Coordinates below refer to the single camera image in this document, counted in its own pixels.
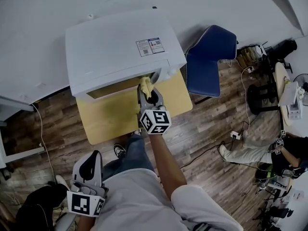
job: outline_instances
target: electric fan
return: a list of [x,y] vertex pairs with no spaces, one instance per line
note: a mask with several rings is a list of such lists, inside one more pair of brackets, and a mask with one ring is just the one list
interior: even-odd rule
[[298,82],[298,86],[305,90],[304,98],[302,99],[303,105],[308,106],[308,74],[301,74],[294,79]]

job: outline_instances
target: power strip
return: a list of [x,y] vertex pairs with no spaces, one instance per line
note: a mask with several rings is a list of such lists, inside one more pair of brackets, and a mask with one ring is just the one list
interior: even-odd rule
[[247,70],[248,70],[248,73],[252,73],[252,72],[254,72],[255,68],[250,66]]
[[239,133],[235,132],[235,131],[231,132],[230,137],[233,138],[233,139],[237,139],[237,140],[241,139],[241,135]]

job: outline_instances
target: microwave oven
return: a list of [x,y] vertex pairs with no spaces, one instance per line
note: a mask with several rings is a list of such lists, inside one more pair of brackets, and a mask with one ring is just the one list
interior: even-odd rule
[[139,85],[169,79],[186,64],[159,9],[103,16],[68,28],[65,51],[72,95],[95,102]]

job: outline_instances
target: yellow table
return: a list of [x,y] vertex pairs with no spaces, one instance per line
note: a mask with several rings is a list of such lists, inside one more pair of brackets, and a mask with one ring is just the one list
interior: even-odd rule
[[[285,86],[284,77],[287,77],[288,79],[290,79],[290,77],[289,77],[288,72],[285,70],[284,66],[281,63],[276,63],[274,76],[275,76],[275,81],[277,85],[277,93],[278,93],[278,97],[280,100],[283,94],[283,91],[284,91],[284,86]],[[282,112],[284,124],[287,126],[291,126],[292,121],[289,119],[287,106],[281,106],[280,109]]]
[[[171,79],[155,85],[171,117],[192,109],[193,104],[178,71]],[[98,144],[138,129],[140,110],[137,89],[106,97],[95,103],[77,99],[78,110],[90,144]]]

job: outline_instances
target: human arm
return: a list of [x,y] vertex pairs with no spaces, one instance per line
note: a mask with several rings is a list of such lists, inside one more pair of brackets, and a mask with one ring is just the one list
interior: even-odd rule
[[90,231],[94,226],[95,218],[80,216],[77,231]]
[[296,158],[291,153],[288,152],[287,149],[285,149],[283,146],[280,148],[281,153],[287,159],[287,161],[293,166],[293,167],[299,167],[301,160],[300,158]]
[[174,190],[180,186],[187,185],[186,178],[169,151],[163,136],[149,135],[149,138],[160,180],[167,197],[171,199]]

